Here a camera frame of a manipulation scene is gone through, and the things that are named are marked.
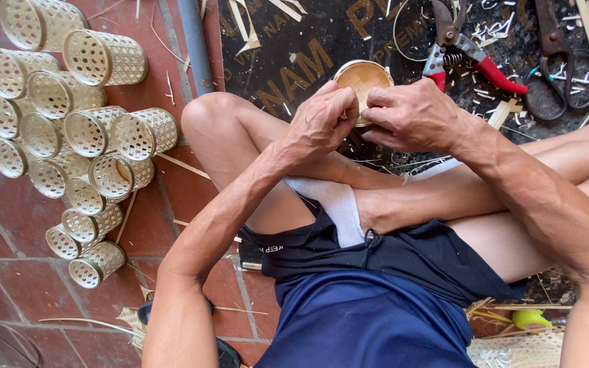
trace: red knife handle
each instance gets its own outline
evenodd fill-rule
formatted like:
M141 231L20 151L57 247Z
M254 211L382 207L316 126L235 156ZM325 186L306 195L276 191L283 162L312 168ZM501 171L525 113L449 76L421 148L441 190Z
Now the red knife handle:
M438 88L440 88L440 91L444 93L444 87L446 85L447 78L446 71L443 70L439 73L425 75L425 77L432 79L435 82L435 85L438 86Z
M495 63L492 62L489 56L486 56L485 59L481 60L478 64L474 65L476 70L480 71L481 74L485 75L486 78L492 82L493 85L499 87L503 90L517 93L517 94L525 94L528 91L528 88L524 85L518 85L515 82L511 82L510 80L506 79L506 76L503 75L501 70L497 68Z

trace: drawstring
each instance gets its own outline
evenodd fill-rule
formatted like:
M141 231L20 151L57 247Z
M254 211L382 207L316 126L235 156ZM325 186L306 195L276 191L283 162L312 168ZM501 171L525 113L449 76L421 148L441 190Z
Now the drawstring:
M363 262L361 262L361 270L367 269L367 257L369 256L370 249L378 247L383 240L383 234L379 230L367 229L365 232L365 252L363 253Z

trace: hand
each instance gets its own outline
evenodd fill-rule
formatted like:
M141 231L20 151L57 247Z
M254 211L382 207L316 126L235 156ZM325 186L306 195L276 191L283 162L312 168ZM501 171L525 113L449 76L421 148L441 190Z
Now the hand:
M433 80L409 86L372 88L362 116L377 127L363 134L367 141L398 152L449 153L473 135L481 119L459 108Z
M340 89L330 80L299 105L290 127L274 144L278 152L303 163L337 149L358 116L356 93L351 88Z

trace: gray pipe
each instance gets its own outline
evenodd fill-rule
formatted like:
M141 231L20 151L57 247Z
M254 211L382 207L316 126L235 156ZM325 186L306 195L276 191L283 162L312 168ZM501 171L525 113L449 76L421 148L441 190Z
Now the gray pipe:
M211 66L208 63L206 41L203 38L203 24L201 24L199 3L197 0L177 0L181 23L185 33L185 43L190 55L190 67L197 96L214 92Z

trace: knee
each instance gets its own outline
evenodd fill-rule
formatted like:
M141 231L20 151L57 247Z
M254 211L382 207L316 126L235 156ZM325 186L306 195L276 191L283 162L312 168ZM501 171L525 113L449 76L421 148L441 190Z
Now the knee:
M216 122L227 121L225 115L233 114L240 97L227 92L212 92L193 99L183 109L181 128L215 129Z

